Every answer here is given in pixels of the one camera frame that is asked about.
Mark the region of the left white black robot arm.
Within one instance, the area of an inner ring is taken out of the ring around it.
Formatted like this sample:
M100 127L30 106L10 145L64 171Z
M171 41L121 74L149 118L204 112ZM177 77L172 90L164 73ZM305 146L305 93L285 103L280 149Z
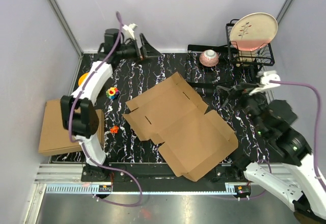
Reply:
M99 117L94 108L97 97L121 60L143 60L161 55L144 34L140 34L140 46L131 34L128 26L121 30L107 29L98 50L98 60L92 63L84 81L70 96L60 99L63 127L70 140L81 146L87 164L94 166L92 175L98 181L105 181L110 176L110 169L104 165L106 154L97 136Z

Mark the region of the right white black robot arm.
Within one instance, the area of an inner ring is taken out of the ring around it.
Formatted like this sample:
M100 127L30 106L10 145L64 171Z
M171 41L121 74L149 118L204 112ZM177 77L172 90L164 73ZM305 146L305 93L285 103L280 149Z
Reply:
M325 178L317 166L316 148L311 148L304 136L292 128L297 115L285 100L266 103L261 97L262 92L287 84L270 79L216 89L224 94L224 105L237 100L237 106L248 115L255 131L299 186L290 186L248 156L239 156L234 161L231 175L236 181L247 179L260 185L282 201L302 223L325 223Z

